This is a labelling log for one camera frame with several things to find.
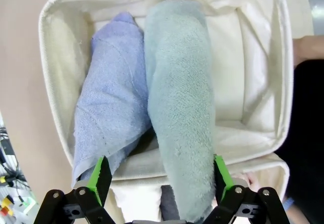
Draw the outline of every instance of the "gray floor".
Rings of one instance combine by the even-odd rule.
[[[314,33],[324,35],[324,0],[309,0],[312,10]]]

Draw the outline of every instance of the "teal rolled towel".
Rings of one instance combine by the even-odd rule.
[[[181,219],[200,222],[215,196],[212,53],[197,2],[167,0],[146,17],[148,113]]]

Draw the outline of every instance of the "black pants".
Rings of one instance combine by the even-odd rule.
[[[289,133],[276,153],[290,168],[288,196],[312,224],[324,223],[324,60],[295,69]]]

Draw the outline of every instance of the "person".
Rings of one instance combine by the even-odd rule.
[[[298,223],[323,223],[324,213],[324,36],[294,40],[294,98],[290,128],[275,152],[290,168],[287,214]]]

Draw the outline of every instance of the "towel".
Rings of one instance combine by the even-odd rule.
[[[73,181],[102,155],[113,174],[151,127],[143,33],[133,17],[117,15],[94,34],[92,50],[75,109]]]
[[[211,45],[200,5],[167,0],[145,22],[148,112],[181,219],[211,211],[215,107]]]

